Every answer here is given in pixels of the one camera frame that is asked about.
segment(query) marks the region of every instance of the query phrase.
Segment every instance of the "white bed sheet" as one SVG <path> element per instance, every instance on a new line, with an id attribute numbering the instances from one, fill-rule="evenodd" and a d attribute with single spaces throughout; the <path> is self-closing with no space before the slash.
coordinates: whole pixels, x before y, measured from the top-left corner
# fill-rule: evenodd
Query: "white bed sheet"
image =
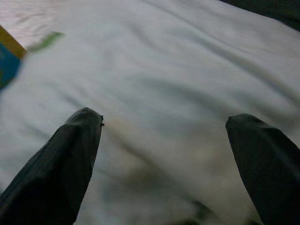
<path id="1" fill-rule="evenodd" d="M 90 107 L 106 125 L 77 225 L 179 221 L 195 212 L 185 196 L 244 224 L 228 116 L 300 145 L 300 34 L 278 21 L 218 0 L 66 0 L 52 30 L 65 35 L 0 95 L 0 187 Z"/>

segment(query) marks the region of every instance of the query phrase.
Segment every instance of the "white cloth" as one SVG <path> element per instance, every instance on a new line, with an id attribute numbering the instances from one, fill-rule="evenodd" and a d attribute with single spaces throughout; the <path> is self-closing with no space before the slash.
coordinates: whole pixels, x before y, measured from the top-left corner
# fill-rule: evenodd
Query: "white cloth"
<path id="1" fill-rule="evenodd" d="M 0 95 L 0 187 L 87 106 L 106 125 L 77 225 L 178 221 L 195 211 L 185 196 L 243 224 L 225 122 L 250 113 L 300 145 L 300 33 L 217 0 L 64 4 L 65 36 Z"/>

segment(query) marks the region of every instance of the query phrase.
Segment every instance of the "bed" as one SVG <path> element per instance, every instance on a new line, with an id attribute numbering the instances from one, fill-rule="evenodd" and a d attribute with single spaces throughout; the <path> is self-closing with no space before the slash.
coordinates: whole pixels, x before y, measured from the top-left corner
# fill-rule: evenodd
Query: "bed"
<path id="1" fill-rule="evenodd" d="M 1 92 L 0 188 L 90 107 L 105 128 L 75 224 L 259 223 L 225 123 L 250 113 L 300 145 L 299 4 L 242 2 L 65 0 L 63 35 Z"/>

